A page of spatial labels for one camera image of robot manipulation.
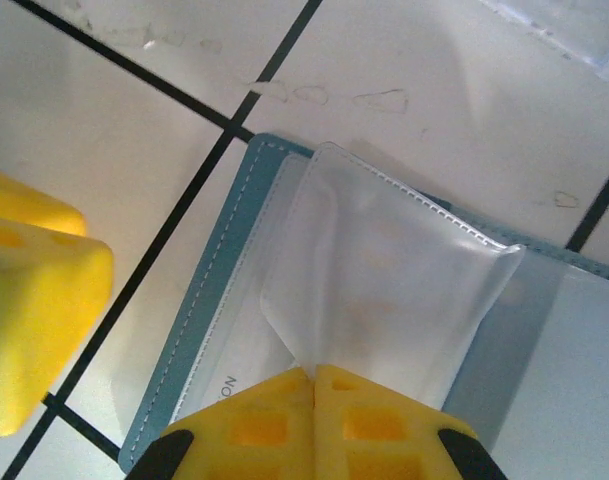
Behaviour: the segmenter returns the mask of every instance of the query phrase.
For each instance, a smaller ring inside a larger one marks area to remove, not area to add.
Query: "stitched edge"
[[[291,150],[288,150],[288,154],[291,155],[291,154],[294,154],[294,152],[292,152]],[[257,236],[257,232],[259,231],[260,225],[264,221],[266,212],[268,211],[270,205],[273,203],[273,199],[275,197],[275,192],[277,191],[277,187],[279,187],[280,182],[282,181],[283,177],[284,177],[284,171],[280,170],[277,177],[273,181],[273,185],[271,186],[271,193],[270,193],[268,199],[266,200],[266,202],[264,203],[264,205],[262,206],[262,211],[260,212],[260,214],[257,218],[257,221],[253,225],[253,229],[251,230],[251,233],[250,233],[248,239],[246,240],[246,247],[244,248],[244,251],[242,252],[242,255],[240,257],[238,264],[235,266],[233,275],[231,276],[231,279],[228,282],[224,295],[222,296],[222,300],[220,300],[220,303],[218,305],[217,315],[216,315],[215,319],[211,322],[211,325],[209,326],[209,330],[207,332],[207,335],[209,336],[209,338],[212,335],[213,331],[215,330],[215,326],[217,325],[220,317],[222,316],[222,312],[224,311],[224,307],[226,306],[226,303],[230,296],[231,290],[233,289],[233,285],[235,284],[237,277],[239,276],[240,270],[246,263],[246,258],[251,250],[250,247],[253,244],[253,242],[255,241],[255,237]],[[191,367],[191,371],[189,372],[189,375],[185,381],[184,388],[182,389],[182,394],[180,396],[180,399],[177,402],[177,406],[175,407],[175,409],[173,411],[173,416],[171,417],[171,423],[176,421],[177,417],[179,416],[179,413],[182,409],[182,405],[184,404],[184,400],[186,399],[186,396],[188,395],[188,392],[191,388],[191,384],[193,382],[195,373],[197,373],[197,369],[198,369],[200,363],[202,362],[202,358],[204,357],[204,354],[206,353],[207,346],[208,346],[208,342],[206,342],[206,344],[202,343],[202,346],[200,346],[200,350],[197,353],[196,360],[193,361],[193,366]]]
[[[217,246],[215,247],[215,252],[213,252],[213,257],[211,258],[211,261],[210,261],[208,267],[206,268],[206,272],[204,273],[204,277],[202,278],[202,281],[200,282],[197,292],[195,293],[195,297],[193,298],[191,307],[189,308],[189,311],[186,314],[186,318],[184,320],[184,323],[182,324],[182,328],[180,329],[180,333],[178,334],[177,340],[175,341],[175,345],[173,345],[173,350],[171,351],[171,355],[168,359],[168,362],[166,363],[166,367],[164,368],[164,371],[162,372],[162,378],[160,379],[160,381],[157,385],[157,388],[155,389],[153,398],[151,399],[151,402],[146,410],[146,415],[144,416],[144,420],[142,421],[142,426],[138,430],[137,436],[135,437],[135,441],[133,442],[133,446],[131,447],[130,460],[131,460],[132,465],[135,464],[135,455],[134,455],[135,449],[137,448],[137,445],[139,444],[139,441],[142,438],[142,433],[144,432],[144,428],[146,427],[146,424],[148,423],[148,419],[150,418],[153,407],[155,406],[155,401],[157,400],[157,397],[160,393],[160,389],[162,388],[162,385],[164,384],[164,380],[166,379],[166,375],[168,375],[169,368],[170,368],[171,364],[173,363],[173,360],[175,359],[175,353],[177,352],[177,347],[179,346],[179,344],[182,340],[182,336],[184,335],[184,331],[186,330],[186,326],[188,325],[188,322],[190,321],[190,319],[193,315],[193,310],[195,308],[195,304],[197,303],[197,299],[199,298],[202,288],[204,287],[204,284],[206,283],[206,280],[208,279],[209,273],[211,272],[211,269],[213,268],[215,259],[217,258],[217,254],[218,254],[220,248],[222,247],[224,238],[226,237],[226,233],[228,232],[231,222],[233,221],[233,218],[235,217],[235,214],[237,213],[237,208],[240,204],[240,201],[242,200],[242,197],[244,196],[244,191],[246,190],[246,186],[248,185],[248,182],[251,178],[251,173],[253,172],[253,169],[255,168],[255,164],[258,162],[258,160],[260,158],[260,153],[265,145],[268,145],[271,148],[277,148],[278,150],[285,151],[284,147],[278,146],[274,143],[266,143],[266,142],[262,142],[257,149],[257,155],[256,155],[255,159],[253,160],[251,167],[249,168],[246,178],[244,179],[244,184],[242,185],[242,188],[240,189],[240,193],[237,197],[235,205],[233,206],[233,211],[231,212],[231,215],[229,216],[228,221],[226,222],[226,225],[224,226],[224,231],[222,232],[222,235],[220,235],[220,240],[219,240]],[[209,340],[210,340],[210,337],[208,339],[206,339],[205,342],[208,344]]]
[[[398,190],[405,193],[406,195],[413,198],[414,200],[417,200],[423,206],[431,209],[433,212],[439,214],[441,217],[448,220],[452,224],[456,225],[460,229],[464,230],[466,233],[472,235],[483,245],[493,245],[494,247],[501,248],[502,250],[507,248],[506,245],[503,245],[503,244],[493,240],[492,238],[488,237],[487,235],[484,235],[482,232],[480,232],[476,228],[473,228],[471,225],[466,224],[465,222],[463,222],[462,220],[460,220],[459,218],[457,218],[456,216],[454,216],[447,210],[444,210],[442,207],[435,204],[434,202],[432,202],[431,200],[426,198],[424,195],[422,195],[414,190],[411,190],[410,187],[404,185],[403,183],[393,180],[392,178],[388,177],[384,173],[377,170],[375,167],[372,167],[372,166],[362,162],[361,160],[353,157],[352,155],[348,154],[347,152],[338,150],[335,147],[325,147],[324,150],[326,150],[326,149],[337,151],[342,158],[348,160],[349,162],[351,162],[359,167],[362,167],[367,172],[375,175],[377,178],[379,178],[381,180],[384,180],[387,184],[391,185],[392,187],[397,188]]]

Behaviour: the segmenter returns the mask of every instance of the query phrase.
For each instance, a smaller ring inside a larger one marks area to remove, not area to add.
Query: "yellow plastic part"
[[[0,218],[0,436],[39,404],[106,304],[102,242]]]
[[[464,422],[330,365],[314,390],[289,370],[172,424],[194,435],[173,480],[462,479],[438,432]]]
[[[311,480],[313,385],[289,370],[172,424],[195,438],[174,480]]]
[[[330,365],[315,380],[316,480],[461,480],[437,432],[464,422]]]
[[[80,212],[1,173],[0,217],[72,235],[86,234]]]

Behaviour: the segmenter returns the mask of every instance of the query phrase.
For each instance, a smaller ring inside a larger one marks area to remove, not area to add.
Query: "clear plastic pouch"
[[[311,160],[281,235],[261,308],[296,361],[437,408],[524,254],[332,144]]]

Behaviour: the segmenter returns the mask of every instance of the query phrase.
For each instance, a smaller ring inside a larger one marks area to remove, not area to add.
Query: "white stitching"
[[[317,159],[319,158],[319,153],[321,153],[324,150],[335,150],[336,151],[336,147],[329,146],[329,147],[324,147],[321,150],[319,150],[318,153],[315,155],[315,159],[314,159],[315,163],[317,162]],[[491,245],[493,245],[495,247],[498,247],[498,248],[506,248],[505,245],[502,245],[501,243],[496,242],[492,238],[490,238],[490,237],[484,235],[483,233],[479,232],[477,229],[475,229],[475,228],[473,228],[473,227],[471,227],[469,225],[463,224],[461,220],[457,219],[456,217],[451,215],[449,212],[447,212],[446,210],[444,210],[440,206],[438,206],[435,203],[433,203],[432,201],[428,200],[423,195],[420,195],[419,193],[410,190],[409,187],[407,187],[406,185],[403,185],[403,184],[401,184],[401,183],[399,183],[399,182],[397,182],[395,180],[392,180],[390,177],[387,177],[386,175],[384,175],[379,170],[376,170],[374,167],[371,167],[370,165],[367,165],[365,163],[360,162],[359,160],[357,160],[357,159],[353,158],[352,156],[350,156],[350,154],[348,154],[347,152],[339,151],[337,153],[342,158],[348,160],[349,162],[351,162],[351,163],[353,163],[353,164],[355,164],[355,165],[357,165],[359,167],[364,168],[366,171],[368,171],[368,172],[372,173],[373,175],[375,175],[376,177],[384,180],[386,183],[392,185],[393,187],[397,188],[398,190],[400,190],[401,192],[405,193],[406,195],[414,198],[415,200],[420,202],[425,207],[429,207],[431,210],[437,212],[439,215],[444,217],[449,222],[454,223],[459,228],[461,228],[462,230],[466,231],[466,233],[471,234],[474,238],[476,238],[482,244],[484,244],[484,245],[491,244]]]
[[[273,186],[271,188],[271,190],[272,190],[271,195],[268,197],[268,199],[262,206],[262,210],[258,216],[258,219],[257,219],[255,225],[253,226],[253,229],[251,230],[248,240],[246,241],[247,245],[251,245],[253,243],[253,241],[255,240],[255,237],[257,236],[257,231],[259,229],[259,225],[261,225],[262,221],[264,220],[264,217],[266,216],[266,212],[268,211],[269,206],[273,202],[273,198],[275,197],[275,192],[276,192],[277,187],[279,186],[280,182],[282,181],[283,176],[284,176],[284,171],[280,170],[278,176],[275,178],[275,180],[273,182]],[[213,323],[211,324],[211,326],[209,327],[209,337],[206,340],[206,342],[204,344],[202,344],[202,346],[200,347],[200,351],[197,354],[196,361],[194,361],[193,367],[191,368],[191,371],[189,372],[187,380],[185,381],[185,386],[182,389],[182,395],[181,395],[179,401],[177,402],[177,406],[175,407],[175,411],[173,412],[173,418],[171,419],[171,422],[173,422],[177,419],[177,414],[182,409],[182,405],[184,404],[184,400],[186,399],[186,396],[188,395],[188,391],[191,388],[191,384],[193,382],[195,373],[197,372],[197,369],[198,369],[200,363],[202,362],[202,358],[204,358],[204,354],[206,353],[206,348],[208,346],[208,340],[210,340],[213,330],[215,330],[215,326],[217,325],[218,321],[220,320],[220,318],[222,316],[222,311],[228,301],[228,297],[231,293],[232,285],[235,284],[235,280],[239,276],[240,269],[246,263],[246,257],[248,256],[248,252],[249,252],[249,249],[244,249],[244,251],[242,253],[242,257],[240,258],[238,265],[235,267],[235,271],[233,272],[233,275],[231,275],[231,280],[229,282],[229,286],[226,289],[226,291],[224,292],[224,295],[222,296],[222,300],[220,301],[220,305],[218,306],[218,310],[219,310],[218,315],[215,318],[215,320],[213,321]]]
[[[238,197],[236,199],[236,203],[233,206],[233,213],[231,213],[230,217],[228,218],[228,223],[224,227],[224,233],[222,233],[222,235],[220,236],[220,241],[218,242],[217,246],[215,247],[215,252],[213,253],[213,257],[211,258],[211,262],[209,263],[208,268],[206,269],[206,273],[204,274],[204,278],[200,282],[200,285],[199,285],[199,287],[197,289],[197,292],[195,293],[195,297],[193,298],[193,302],[191,303],[191,308],[189,309],[188,313],[186,314],[186,319],[184,320],[184,323],[182,324],[182,328],[180,329],[180,333],[179,333],[179,335],[177,337],[175,345],[173,346],[173,350],[171,351],[171,356],[169,357],[168,362],[166,364],[166,367],[164,368],[164,371],[162,372],[162,378],[160,379],[160,382],[158,383],[157,388],[155,389],[155,394],[153,395],[153,398],[151,399],[151,403],[149,404],[149,406],[148,406],[148,408],[146,410],[146,415],[144,416],[144,420],[142,421],[142,426],[140,427],[139,431],[137,432],[137,436],[135,437],[135,441],[133,442],[133,446],[131,447],[131,455],[130,455],[131,464],[135,463],[135,456],[133,455],[133,453],[135,452],[135,449],[137,448],[137,444],[139,443],[140,438],[142,437],[142,433],[144,432],[144,427],[146,427],[146,423],[148,422],[148,419],[149,419],[149,416],[151,414],[151,411],[153,410],[153,407],[155,406],[155,401],[157,400],[157,396],[160,393],[160,388],[162,387],[162,384],[164,383],[164,379],[166,378],[166,375],[168,374],[169,368],[170,368],[171,364],[173,363],[173,360],[175,359],[175,353],[177,351],[177,347],[180,344],[180,340],[182,339],[182,336],[184,335],[184,330],[186,329],[186,326],[188,325],[188,322],[189,322],[189,320],[191,319],[191,317],[193,315],[193,309],[195,308],[195,303],[197,302],[197,299],[200,296],[202,288],[204,287],[204,283],[206,282],[206,279],[208,277],[208,273],[213,268],[213,264],[214,264],[215,258],[217,257],[217,253],[219,252],[220,247],[222,246],[222,242],[224,241],[224,237],[226,236],[226,232],[228,231],[228,228],[229,228],[229,226],[231,224],[231,221],[235,217],[235,213],[237,212],[237,207],[238,207],[240,201],[242,200],[242,196],[244,195],[244,190],[246,189],[246,184],[248,183],[248,181],[251,178],[250,173],[253,171],[253,168],[255,167],[255,164],[259,160],[260,153],[262,151],[262,148],[265,145],[266,145],[266,143],[262,142],[260,144],[260,146],[258,147],[258,149],[257,149],[257,156],[255,157],[255,160],[253,160],[253,163],[251,164],[251,168],[249,169],[249,174],[244,179],[244,184],[242,185],[242,188],[240,190],[240,194],[238,195]],[[210,336],[209,336],[209,338],[207,338],[205,340],[206,343],[203,345],[204,348],[206,348],[206,345],[208,345],[208,341],[209,340],[210,340]]]

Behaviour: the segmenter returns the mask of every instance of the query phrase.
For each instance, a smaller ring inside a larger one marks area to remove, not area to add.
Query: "scuff mark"
[[[580,201],[575,195],[561,190],[554,192],[553,199],[555,200],[555,206],[560,208],[577,208],[580,205]]]
[[[62,16],[75,25],[80,30],[90,33],[93,25],[88,14],[82,9],[82,4],[77,0],[62,0]]]
[[[328,92],[324,87],[319,85],[296,88],[293,90],[293,96],[305,102],[315,103],[316,105],[326,105],[328,103]]]
[[[95,34],[103,42],[116,47],[143,48],[144,50],[149,50],[160,43],[180,47],[186,38],[186,34],[180,31],[156,34],[150,23],[144,27],[104,28],[96,31]]]
[[[84,11],[79,0],[62,0],[62,16],[80,30],[93,35],[101,42],[115,47],[133,47],[148,50],[162,43],[172,47],[181,47],[186,34],[181,31],[156,33],[151,23],[143,27],[106,28],[91,24],[88,13]]]
[[[286,103],[288,101],[288,92],[286,86],[281,80],[273,80],[270,82],[252,82],[246,85],[251,92],[259,95],[271,97]]]
[[[200,47],[207,53],[219,55],[222,53],[222,41],[217,39],[205,38],[200,40]]]
[[[403,89],[367,93],[353,97],[353,104],[384,113],[405,114],[408,110],[408,94]]]

